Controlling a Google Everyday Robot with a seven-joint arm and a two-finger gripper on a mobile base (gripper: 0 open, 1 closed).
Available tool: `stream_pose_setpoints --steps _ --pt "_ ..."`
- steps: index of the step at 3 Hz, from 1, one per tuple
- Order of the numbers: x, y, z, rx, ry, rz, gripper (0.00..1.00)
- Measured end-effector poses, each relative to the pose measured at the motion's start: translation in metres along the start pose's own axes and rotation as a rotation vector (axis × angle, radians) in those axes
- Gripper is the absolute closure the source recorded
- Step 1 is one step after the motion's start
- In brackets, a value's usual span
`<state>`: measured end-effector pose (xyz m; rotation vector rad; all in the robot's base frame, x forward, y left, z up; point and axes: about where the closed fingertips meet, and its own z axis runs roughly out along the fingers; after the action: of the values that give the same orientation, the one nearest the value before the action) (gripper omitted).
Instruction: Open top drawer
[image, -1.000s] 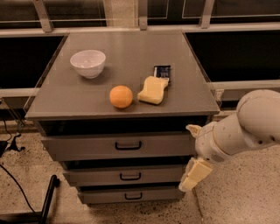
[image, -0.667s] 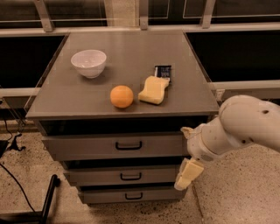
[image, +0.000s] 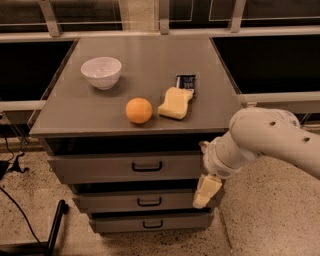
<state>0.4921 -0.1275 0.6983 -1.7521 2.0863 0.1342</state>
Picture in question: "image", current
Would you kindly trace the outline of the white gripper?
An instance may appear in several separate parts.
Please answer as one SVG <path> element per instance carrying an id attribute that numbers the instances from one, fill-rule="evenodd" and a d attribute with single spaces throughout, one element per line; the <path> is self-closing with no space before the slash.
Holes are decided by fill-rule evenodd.
<path id="1" fill-rule="evenodd" d="M 213 141 L 200 141 L 199 146 L 203 153 L 203 165 L 208 175 L 201 175 L 197 189 L 193 197 L 193 206 L 197 209 L 204 208 L 212 197 L 222 187 L 221 179 L 228 179 L 240 172 L 240 168 L 231 168 L 224 164 L 217 154 L 217 142 L 219 137 Z"/>

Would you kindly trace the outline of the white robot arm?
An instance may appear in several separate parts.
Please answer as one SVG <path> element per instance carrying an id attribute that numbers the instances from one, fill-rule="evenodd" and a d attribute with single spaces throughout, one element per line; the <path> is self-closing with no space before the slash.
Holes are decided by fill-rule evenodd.
<path id="1" fill-rule="evenodd" d="M 237 111 L 229 131 L 200 143 L 207 173 L 199 178 L 193 206 L 201 209 L 222 187 L 222 181 L 262 156 L 273 157 L 320 178 L 320 136 L 301 128 L 289 111 L 248 107 Z"/>

